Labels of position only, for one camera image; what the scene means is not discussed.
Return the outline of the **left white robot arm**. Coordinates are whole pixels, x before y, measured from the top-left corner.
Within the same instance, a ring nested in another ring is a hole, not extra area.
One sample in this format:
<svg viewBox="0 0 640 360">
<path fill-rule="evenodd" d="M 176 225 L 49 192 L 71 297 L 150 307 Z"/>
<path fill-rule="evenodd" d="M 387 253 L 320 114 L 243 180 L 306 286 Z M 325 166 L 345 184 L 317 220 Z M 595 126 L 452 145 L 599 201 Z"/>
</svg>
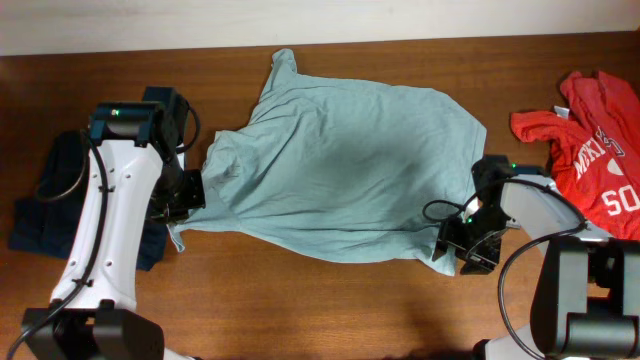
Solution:
<svg viewBox="0 0 640 360">
<path fill-rule="evenodd" d="M 83 133 L 88 184 L 69 259 L 48 306 L 26 309 L 9 358 L 21 345 L 38 359 L 180 358 L 137 313 L 135 276 L 145 223 L 175 223 L 205 205 L 201 174 L 184 160 L 197 118 L 172 87 L 97 106 Z"/>
</svg>

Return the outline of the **light teal t-shirt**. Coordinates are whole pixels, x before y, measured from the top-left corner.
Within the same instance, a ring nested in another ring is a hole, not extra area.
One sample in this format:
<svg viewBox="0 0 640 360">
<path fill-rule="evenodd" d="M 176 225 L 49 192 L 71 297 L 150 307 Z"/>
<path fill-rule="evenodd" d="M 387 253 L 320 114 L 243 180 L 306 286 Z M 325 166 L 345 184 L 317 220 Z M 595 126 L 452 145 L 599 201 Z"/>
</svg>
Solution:
<svg viewBox="0 0 640 360">
<path fill-rule="evenodd" d="M 202 167 L 206 204 L 174 226 L 241 232 L 337 263 L 435 258 L 438 227 L 474 190 L 486 128 L 431 88 L 298 71 L 282 49 L 248 124 L 220 131 Z"/>
</svg>

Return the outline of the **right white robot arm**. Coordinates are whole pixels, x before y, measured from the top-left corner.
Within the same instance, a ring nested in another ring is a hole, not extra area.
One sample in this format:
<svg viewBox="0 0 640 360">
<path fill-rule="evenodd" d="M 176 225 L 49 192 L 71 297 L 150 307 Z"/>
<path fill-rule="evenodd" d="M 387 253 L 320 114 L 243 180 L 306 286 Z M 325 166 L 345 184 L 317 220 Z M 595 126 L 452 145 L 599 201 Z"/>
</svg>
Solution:
<svg viewBox="0 0 640 360">
<path fill-rule="evenodd" d="M 501 270 L 498 298 L 519 256 L 544 255 L 530 321 L 482 340 L 476 359 L 636 359 L 639 356 L 639 245 L 591 223 L 542 168 L 486 155 L 471 170 L 475 193 L 439 219 L 432 257 L 452 253 L 464 274 Z"/>
</svg>

